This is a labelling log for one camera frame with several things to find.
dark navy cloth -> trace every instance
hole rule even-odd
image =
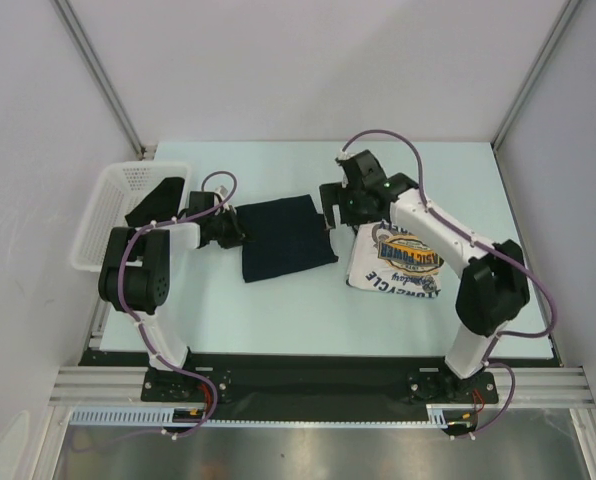
[[[309,195],[243,205],[236,211],[251,235],[242,248],[245,283],[338,261],[324,217]]]

wire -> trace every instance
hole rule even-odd
[[[478,391],[478,389],[475,389],[472,392],[472,395],[474,397],[474,407],[477,407],[476,404],[477,404],[478,401],[480,402],[480,408],[479,409],[474,408],[476,410],[476,412],[475,412],[476,415],[478,415],[480,412],[482,412],[485,409],[485,405],[486,405],[485,399],[482,398],[482,395],[480,394],[480,392]]]
[[[502,408],[500,410],[498,410],[498,412],[496,412],[496,414],[492,417],[492,419],[489,420],[487,423],[485,423],[482,427],[477,428],[472,433],[483,432],[486,429],[488,429],[489,427],[491,427],[493,424],[495,424],[498,420],[500,420],[500,417],[502,417],[504,415],[504,413],[509,409],[509,405],[511,405],[511,401],[513,400],[514,394],[516,393],[516,374],[514,373],[514,371],[511,369],[511,367],[509,365],[496,362],[496,363],[490,363],[489,367],[504,368],[505,370],[507,370],[507,373],[509,373],[509,378],[511,379],[511,385],[509,387],[509,396],[507,397],[507,400],[505,400],[505,403],[503,404]],[[468,437],[470,437],[469,434],[460,435],[456,438],[468,438]]]
[[[503,335],[507,335],[510,337],[521,337],[521,338],[541,338],[541,337],[545,337],[545,336],[549,335],[551,332],[553,332],[554,328],[556,328],[556,325],[558,323],[558,309],[556,308],[556,300],[554,299],[552,294],[549,292],[547,286],[531,270],[526,268],[523,264],[521,264],[520,262],[517,262],[513,258],[505,255],[504,253],[499,252],[495,248],[492,248],[489,245],[486,245],[478,240],[473,239],[469,233],[465,232],[460,227],[458,227],[457,225],[452,223],[450,220],[443,217],[441,214],[439,214],[434,209],[433,206],[429,205],[429,200],[427,199],[427,194],[425,193],[425,185],[423,182],[424,176],[423,176],[423,168],[422,168],[422,157],[420,156],[420,152],[415,147],[415,145],[413,143],[411,143],[407,138],[405,138],[404,136],[400,135],[399,133],[393,132],[391,130],[385,130],[385,129],[380,129],[380,128],[364,130],[360,133],[357,133],[353,137],[351,137],[347,141],[347,143],[345,143],[345,145],[342,147],[342,152],[347,153],[347,149],[356,140],[358,140],[361,137],[364,137],[365,135],[371,135],[371,134],[388,135],[390,137],[393,137],[393,138],[396,138],[396,139],[402,141],[411,149],[411,151],[414,154],[414,157],[416,157],[416,163],[418,165],[418,191],[420,192],[420,200],[422,201],[422,204],[425,207],[425,209],[431,214],[431,216],[433,216],[436,220],[438,220],[440,223],[442,223],[445,227],[447,227],[448,229],[450,229],[452,232],[456,233],[463,239],[469,240],[470,242],[472,242],[476,247],[507,262],[509,265],[511,265],[512,267],[519,270],[523,275],[525,275],[527,278],[529,278],[531,280],[531,282],[538,288],[538,290],[540,290],[540,292],[545,297],[545,300],[547,300],[547,304],[549,305],[549,310],[551,312],[551,315],[550,315],[551,319],[543,331],[536,332],[536,333],[515,332],[515,331],[498,332],[495,334],[495,337],[493,338],[492,342],[489,344],[489,347],[485,351],[485,354],[482,357],[483,365],[489,366],[489,367],[497,366],[497,367],[505,368],[509,372],[509,375],[511,376],[511,388],[509,390],[509,396],[507,397],[507,400],[505,401],[502,408],[498,411],[498,413],[487,424],[483,425],[482,427],[480,427],[476,430],[477,432],[481,432],[481,431],[489,428],[494,423],[496,423],[498,421],[498,419],[507,411],[507,409],[509,408],[509,405],[511,404],[511,401],[513,399],[514,393],[516,391],[516,376],[514,375],[513,370],[508,365],[505,365],[503,363],[490,364],[488,362],[488,359],[489,359],[489,356],[491,355],[491,352],[494,350],[498,341],[500,340],[500,337],[502,337]]]

shirt logo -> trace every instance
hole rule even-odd
[[[440,256],[408,231],[385,222],[372,229],[378,258],[412,277],[438,273],[444,263]]]

white t-shirt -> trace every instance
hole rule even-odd
[[[435,298],[444,261],[418,237],[387,222],[358,228],[347,283],[363,290]]]

cable tie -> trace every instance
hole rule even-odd
[[[345,160],[349,160],[350,158],[351,158],[351,155],[349,155],[345,150],[340,150],[337,160],[345,161]]]

